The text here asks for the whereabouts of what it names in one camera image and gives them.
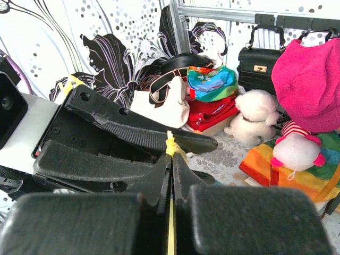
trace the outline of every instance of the black leather bag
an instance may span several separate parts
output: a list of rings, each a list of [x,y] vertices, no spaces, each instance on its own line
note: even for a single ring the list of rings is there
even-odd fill
[[[280,50],[253,48],[254,34],[258,29],[272,30],[280,36]],[[258,25],[253,27],[249,43],[240,51],[237,67],[239,72],[239,85],[246,91],[262,89],[275,95],[271,72],[273,67],[285,49],[283,29],[274,25]]]

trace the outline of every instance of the black bolt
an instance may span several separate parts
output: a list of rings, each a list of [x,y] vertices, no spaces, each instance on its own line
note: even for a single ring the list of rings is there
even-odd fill
[[[79,141],[79,147],[80,148],[85,148],[86,147],[86,142],[84,140]]]
[[[76,143],[76,142],[78,142],[78,137],[76,135],[72,135],[70,137],[70,140],[71,140],[71,142]]]
[[[58,127],[58,126],[53,126],[53,127],[51,128],[51,132],[52,132],[53,134],[59,134],[59,132],[60,132],[60,127]]]

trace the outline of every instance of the orange fabric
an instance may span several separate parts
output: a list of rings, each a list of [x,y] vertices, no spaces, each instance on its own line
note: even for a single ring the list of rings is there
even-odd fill
[[[334,180],[332,182],[317,178],[307,171],[296,172],[294,179],[288,180],[292,170],[285,167],[271,166],[272,153],[272,147],[267,144],[252,148],[241,162],[239,168],[263,186],[297,188],[302,190],[310,199],[317,199],[318,202],[328,201],[339,194],[340,188],[332,185],[337,183],[338,177],[340,178],[338,176],[338,174],[340,175],[339,167],[333,176]]]
[[[336,168],[333,177],[324,186],[324,188],[316,195],[316,197],[314,198],[314,202],[322,202],[325,199],[325,197],[332,191],[332,189],[335,187],[339,180],[340,180],[340,164]]]

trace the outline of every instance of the stuffed animal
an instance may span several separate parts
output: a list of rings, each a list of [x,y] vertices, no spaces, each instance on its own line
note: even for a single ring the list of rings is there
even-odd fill
[[[282,137],[276,140],[273,149],[273,166],[284,166],[293,170],[288,179],[294,178],[295,172],[304,171],[313,165],[323,166],[326,158],[321,154],[320,138],[301,128],[294,121],[286,122],[282,127]]]
[[[271,125],[277,123],[279,113],[270,93],[250,90],[236,98],[235,106],[240,113],[232,119],[230,126],[224,128],[225,133],[248,145],[258,145],[261,143],[260,137],[271,139],[275,135]]]

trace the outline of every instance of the rainbow striped cloth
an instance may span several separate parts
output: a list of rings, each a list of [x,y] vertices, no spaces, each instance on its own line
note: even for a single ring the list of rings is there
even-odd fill
[[[296,172],[292,180],[288,176],[292,170],[270,164],[275,140],[252,148],[239,168],[263,186],[297,188],[314,202],[335,198],[340,192],[340,138],[336,132],[320,133],[321,153],[326,157],[322,167],[313,166],[305,171]]]

